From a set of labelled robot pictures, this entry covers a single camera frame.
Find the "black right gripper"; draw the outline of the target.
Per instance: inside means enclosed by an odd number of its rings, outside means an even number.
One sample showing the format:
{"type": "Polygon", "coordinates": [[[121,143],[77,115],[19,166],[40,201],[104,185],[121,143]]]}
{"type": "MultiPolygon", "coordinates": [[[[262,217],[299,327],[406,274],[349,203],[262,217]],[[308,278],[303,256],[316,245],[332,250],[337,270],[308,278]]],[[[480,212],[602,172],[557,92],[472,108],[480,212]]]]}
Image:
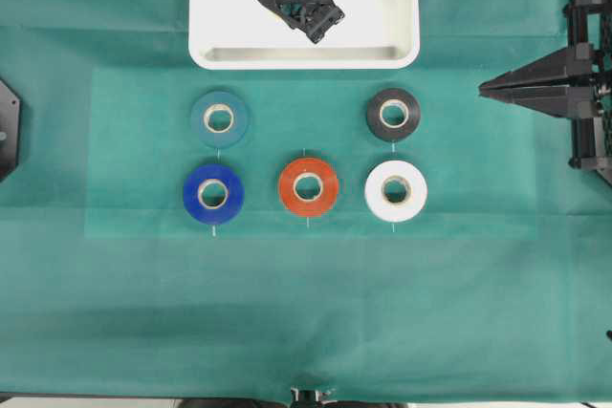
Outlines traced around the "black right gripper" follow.
{"type": "Polygon", "coordinates": [[[571,122],[574,169],[611,171],[611,0],[569,0],[570,46],[479,86],[481,97],[571,122]],[[546,87],[576,83],[588,87],[546,87]]]}

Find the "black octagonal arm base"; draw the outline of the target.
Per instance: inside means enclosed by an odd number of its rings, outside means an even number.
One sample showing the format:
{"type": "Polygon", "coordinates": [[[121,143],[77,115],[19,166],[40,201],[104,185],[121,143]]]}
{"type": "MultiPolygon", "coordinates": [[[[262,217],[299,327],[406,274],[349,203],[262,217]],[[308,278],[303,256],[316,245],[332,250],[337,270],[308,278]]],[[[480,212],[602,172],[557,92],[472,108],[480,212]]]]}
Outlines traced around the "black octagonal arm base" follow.
{"type": "Polygon", "coordinates": [[[19,163],[21,99],[4,81],[0,82],[0,181],[19,163]]]}

